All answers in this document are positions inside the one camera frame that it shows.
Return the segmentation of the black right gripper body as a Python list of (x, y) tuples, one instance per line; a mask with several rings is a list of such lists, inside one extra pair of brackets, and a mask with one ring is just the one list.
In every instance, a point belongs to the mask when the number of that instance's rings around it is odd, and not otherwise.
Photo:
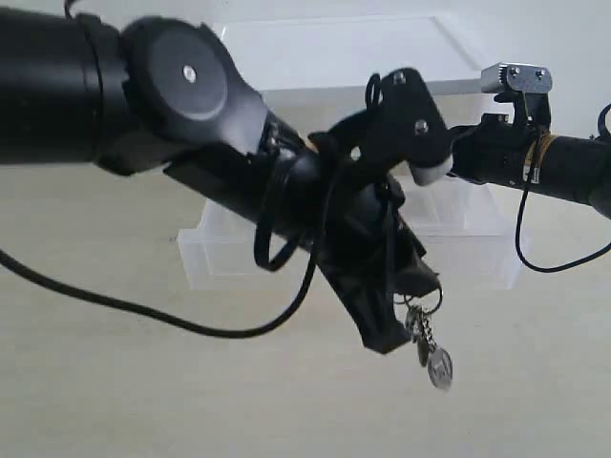
[(532, 124), (515, 128), (507, 118), (485, 114), (477, 125), (451, 128), (453, 167), (448, 176), (476, 185), (522, 187), (526, 156), (544, 129)]

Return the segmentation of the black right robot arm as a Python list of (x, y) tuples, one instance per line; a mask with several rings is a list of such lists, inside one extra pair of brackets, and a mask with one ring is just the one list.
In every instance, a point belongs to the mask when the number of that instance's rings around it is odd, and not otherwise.
[(495, 184), (587, 205), (610, 217), (610, 144), (552, 135), (486, 114), (477, 125), (450, 129), (452, 174), (473, 184)]

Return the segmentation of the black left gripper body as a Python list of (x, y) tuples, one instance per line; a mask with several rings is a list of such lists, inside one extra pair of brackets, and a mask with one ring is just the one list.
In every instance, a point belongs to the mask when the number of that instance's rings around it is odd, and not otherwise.
[(390, 213), (405, 202), (403, 190), (389, 173), (366, 185), (351, 173), (361, 156), (356, 146), (358, 116), (353, 114), (325, 132), (308, 136), (305, 198), (317, 221), (331, 193), (325, 239), (317, 266), (331, 263), (349, 273), (387, 274), (390, 286)]

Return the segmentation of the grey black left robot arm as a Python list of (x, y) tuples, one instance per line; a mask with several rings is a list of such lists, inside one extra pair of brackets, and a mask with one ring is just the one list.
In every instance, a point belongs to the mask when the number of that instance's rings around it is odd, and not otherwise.
[(154, 169), (255, 225), (267, 272), (309, 254), (288, 308), (269, 323), (218, 329), (46, 277), (9, 254), (2, 264), (54, 292), (221, 339), (261, 336), (301, 306), (321, 273), (363, 345), (387, 354), (413, 339), (396, 295), (441, 287), (400, 215), (391, 175), (408, 163), (426, 185), (452, 163), (444, 121), (419, 72), (369, 81), (364, 110), (300, 135), (242, 77), (206, 25), (145, 16), (119, 30), (90, 14), (1, 10), (1, 162), (90, 163), (116, 176)]

